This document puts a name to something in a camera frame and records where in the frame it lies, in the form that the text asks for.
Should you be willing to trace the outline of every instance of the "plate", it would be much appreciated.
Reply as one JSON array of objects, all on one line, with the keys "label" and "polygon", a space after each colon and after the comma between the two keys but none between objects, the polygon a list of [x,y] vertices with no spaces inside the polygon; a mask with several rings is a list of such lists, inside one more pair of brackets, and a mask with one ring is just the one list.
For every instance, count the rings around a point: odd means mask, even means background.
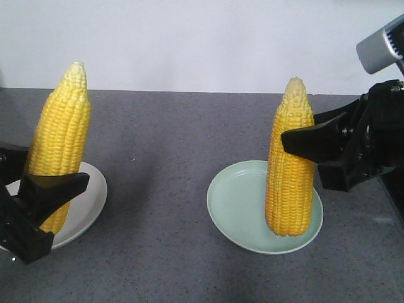
[{"label": "plate", "polygon": [[323,206],[313,192],[308,230],[295,237],[282,237],[265,220],[267,161],[235,163],[219,172],[208,189],[208,211],[213,223],[229,240],[261,254],[287,254],[308,245],[323,224]]},{"label": "plate", "polygon": [[[87,189],[71,200],[68,216],[60,232],[55,235],[52,249],[66,245],[89,229],[100,215],[107,199],[107,182],[102,173],[85,162],[81,163],[80,172],[90,175]],[[11,195],[16,195],[19,186],[20,181],[16,181],[7,185],[7,189]]]}]

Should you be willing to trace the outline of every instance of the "corn cob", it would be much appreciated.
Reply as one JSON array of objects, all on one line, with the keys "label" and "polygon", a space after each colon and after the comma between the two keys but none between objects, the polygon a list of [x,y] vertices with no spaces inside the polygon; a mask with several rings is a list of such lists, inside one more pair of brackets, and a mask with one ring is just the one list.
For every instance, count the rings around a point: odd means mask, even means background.
[{"label": "corn cob", "polygon": [[[28,152],[26,172],[33,175],[64,175],[79,171],[91,105],[83,63],[74,62],[49,95]],[[41,229],[58,233],[70,202],[55,211]]]},{"label": "corn cob", "polygon": [[312,125],[306,88],[301,79],[292,78],[275,114],[268,159],[265,217],[278,235],[303,234],[310,224],[314,163],[286,153],[281,134]]}]

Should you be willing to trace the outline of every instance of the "gray countertop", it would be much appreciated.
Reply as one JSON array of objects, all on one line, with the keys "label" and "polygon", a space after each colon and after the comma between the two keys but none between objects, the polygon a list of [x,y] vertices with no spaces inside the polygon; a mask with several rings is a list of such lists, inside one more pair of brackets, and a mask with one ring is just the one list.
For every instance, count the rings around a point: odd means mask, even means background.
[{"label": "gray countertop", "polygon": [[[49,90],[0,90],[0,141],[28,146]],[[319,235],[249,252],[213,224],[206,192],[267,160],[277,94],[91,91],[84,161],[108,183],[97,221],[28,266],[0,251],[0,302],[404,302],[404,228],[378,179],[317,189]],[[315,112],[352,96],[310,96]]]}]

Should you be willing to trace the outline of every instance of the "white wall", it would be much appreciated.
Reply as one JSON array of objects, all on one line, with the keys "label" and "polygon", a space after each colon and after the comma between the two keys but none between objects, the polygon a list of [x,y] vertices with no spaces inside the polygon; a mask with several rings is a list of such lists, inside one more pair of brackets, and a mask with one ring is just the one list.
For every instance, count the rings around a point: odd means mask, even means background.
[{"label": "white wall", "polygon": [[0,84],[54,88],[83,61],[90,89],[360,94],[355,46],[404,12],[399,0],[0,1]]}]

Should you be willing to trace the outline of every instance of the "light green plate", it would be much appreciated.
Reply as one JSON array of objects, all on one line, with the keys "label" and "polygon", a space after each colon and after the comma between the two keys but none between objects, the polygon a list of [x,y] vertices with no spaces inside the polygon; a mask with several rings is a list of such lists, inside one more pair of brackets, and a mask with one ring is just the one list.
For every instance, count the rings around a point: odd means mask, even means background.
[{"label": "light green plate", "polygon": [[208,211],[217,228],[237,245],[261,254],[286,254],[308,245],[323,224],[316,190],[308,230],[297,237],[274,234],[265,220],[267,161],[251,160],[223,169],[208,190]]}]

